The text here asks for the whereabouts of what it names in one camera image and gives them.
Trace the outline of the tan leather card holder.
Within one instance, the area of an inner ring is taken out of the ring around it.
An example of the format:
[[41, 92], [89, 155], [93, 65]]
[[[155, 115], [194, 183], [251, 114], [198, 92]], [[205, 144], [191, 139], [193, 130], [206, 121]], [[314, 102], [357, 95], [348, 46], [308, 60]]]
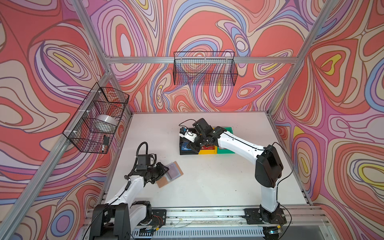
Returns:
[[184, 174], [177, 162], [172, 162], [166, 165], [166, 167], [168, 168], [168, 171], [157, 181], [159, 188], [162, 188], [167, 184], [175, 181]]

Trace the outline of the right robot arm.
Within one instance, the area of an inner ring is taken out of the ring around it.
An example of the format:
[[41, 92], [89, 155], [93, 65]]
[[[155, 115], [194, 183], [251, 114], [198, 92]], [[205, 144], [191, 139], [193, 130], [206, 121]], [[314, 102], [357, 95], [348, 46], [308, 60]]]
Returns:
[[195, 121], [191, 129], [182, 126], [179, 136], [188, 140], [188, 148], [195, 153], [199, 153], [207, 145], [214, 145], [230, 150], [254, 164], [255, 179], [261, 185], [262, 191], [260, 221], [279, 225], [286, 222], [280, 212], [277, 184], [278, 179], [282, 177], [284, 166], [273, 145], [263, 147], [250, 143], [223, 127], [212, 128], [204, 118]]

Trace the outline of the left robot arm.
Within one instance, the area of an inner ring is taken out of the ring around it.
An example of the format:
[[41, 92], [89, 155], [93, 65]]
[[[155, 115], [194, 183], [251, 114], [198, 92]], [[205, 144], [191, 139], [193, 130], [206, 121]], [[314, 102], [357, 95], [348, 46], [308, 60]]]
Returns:
[[153, 218], [149, 201], [136, 201], [147, 184], [156, 184], [169, 168], [149, 153], [147, 142], [139, 144], [132, 170], [124, 176], [122, 188], [106, 203], [93, 210], [92, 221], [86, 230], [90, 240], [134, 240], [134, 228], [150, 223]]

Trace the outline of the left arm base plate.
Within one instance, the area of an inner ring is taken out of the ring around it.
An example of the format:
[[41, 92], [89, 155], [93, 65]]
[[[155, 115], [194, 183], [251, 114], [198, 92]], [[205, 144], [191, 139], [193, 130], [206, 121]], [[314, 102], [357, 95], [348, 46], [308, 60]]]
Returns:
[[166, 209], [154, 209], [152, 210], [151, 219], [144, 219], [138, 223], [137, 227], [161, 227], [167, 222], [167, 210]]

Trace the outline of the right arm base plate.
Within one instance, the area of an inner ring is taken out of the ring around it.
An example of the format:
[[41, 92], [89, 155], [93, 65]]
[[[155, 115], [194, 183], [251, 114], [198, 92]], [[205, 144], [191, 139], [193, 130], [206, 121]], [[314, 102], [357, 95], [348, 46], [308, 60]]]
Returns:
[[263, 207], [244, 209], [244, 218], [248, 225], [284, 225], [287, 223], [284, 211], [278, 206], [274, 212], [269, 212]]

